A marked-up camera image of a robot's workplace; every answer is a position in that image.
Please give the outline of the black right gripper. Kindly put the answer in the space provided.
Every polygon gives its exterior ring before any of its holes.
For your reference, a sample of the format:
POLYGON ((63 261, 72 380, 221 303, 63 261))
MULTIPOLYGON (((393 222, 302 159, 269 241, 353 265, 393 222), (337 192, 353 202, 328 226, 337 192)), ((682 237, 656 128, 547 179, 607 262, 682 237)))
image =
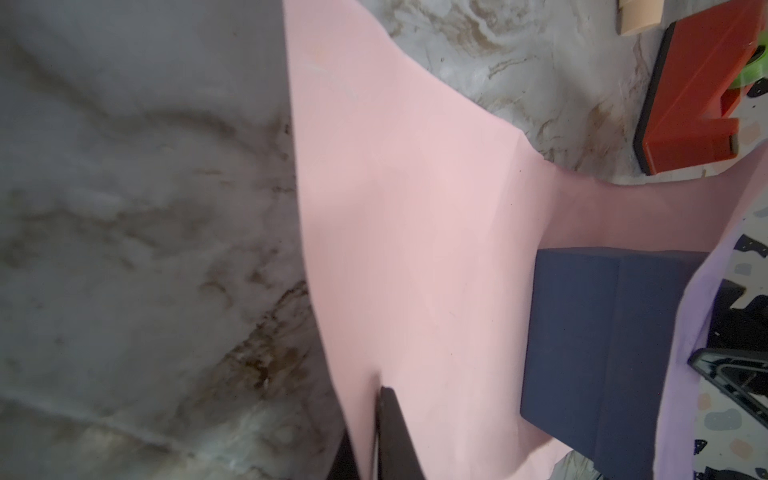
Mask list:
POLYGON ((722 281, 713 303, 708 348, 696 350, 688 365, 767 428, 767 296, 758 295, 737 308, 745 292, 744 286, 722 281))

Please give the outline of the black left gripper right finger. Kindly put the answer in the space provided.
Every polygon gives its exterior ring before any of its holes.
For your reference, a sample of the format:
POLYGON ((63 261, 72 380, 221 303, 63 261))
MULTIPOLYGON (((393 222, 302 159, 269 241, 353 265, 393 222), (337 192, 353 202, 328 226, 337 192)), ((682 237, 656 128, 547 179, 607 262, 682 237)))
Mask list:
POLYGON ((376 402, 375 478, 425 479, 396 393, 390 387, 379 390, 376 402))

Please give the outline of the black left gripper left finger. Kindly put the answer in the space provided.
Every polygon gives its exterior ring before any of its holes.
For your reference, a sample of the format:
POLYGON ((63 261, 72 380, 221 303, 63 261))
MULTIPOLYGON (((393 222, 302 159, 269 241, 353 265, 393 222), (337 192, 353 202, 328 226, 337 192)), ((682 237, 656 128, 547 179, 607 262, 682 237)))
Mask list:
POLYGON ((351 440, 347 430, 344 431, 333 463, 326 477, 327 480, 359 480, 351 440))

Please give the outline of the navy blue gift box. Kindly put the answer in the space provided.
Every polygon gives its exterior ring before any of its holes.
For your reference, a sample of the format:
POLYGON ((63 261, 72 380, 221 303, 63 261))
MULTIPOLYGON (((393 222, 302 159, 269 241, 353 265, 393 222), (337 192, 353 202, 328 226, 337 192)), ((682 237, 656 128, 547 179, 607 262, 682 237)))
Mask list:
POLYGON ((522 417, 609 479, 650 479, 675 319, 704 252, 541 249, 522 417))

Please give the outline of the pink wrapping paper sheet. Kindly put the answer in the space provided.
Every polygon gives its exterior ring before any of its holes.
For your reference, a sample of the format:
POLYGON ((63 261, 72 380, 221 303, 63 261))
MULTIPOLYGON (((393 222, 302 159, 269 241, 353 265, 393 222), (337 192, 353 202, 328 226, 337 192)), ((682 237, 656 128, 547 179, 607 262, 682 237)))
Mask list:
POLYGON ((428 478, 548 478, 567 447, 520 415, 537 250, 704 252, 690 293, 710 296, 766 149, 613 185, 545 160, 359 3, 288 1, 284 18, 308 285, 360 475, 390 386, 428 478))

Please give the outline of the red tape dispenser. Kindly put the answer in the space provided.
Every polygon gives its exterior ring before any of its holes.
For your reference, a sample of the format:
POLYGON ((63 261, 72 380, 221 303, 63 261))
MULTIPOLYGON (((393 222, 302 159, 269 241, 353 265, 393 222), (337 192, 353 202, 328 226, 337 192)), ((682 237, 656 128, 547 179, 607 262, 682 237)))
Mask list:
POLYGON ((633 139, 658 175, 737 158, 743 97, 767 91, 767 4, 727 1, 664 32, 633 139))

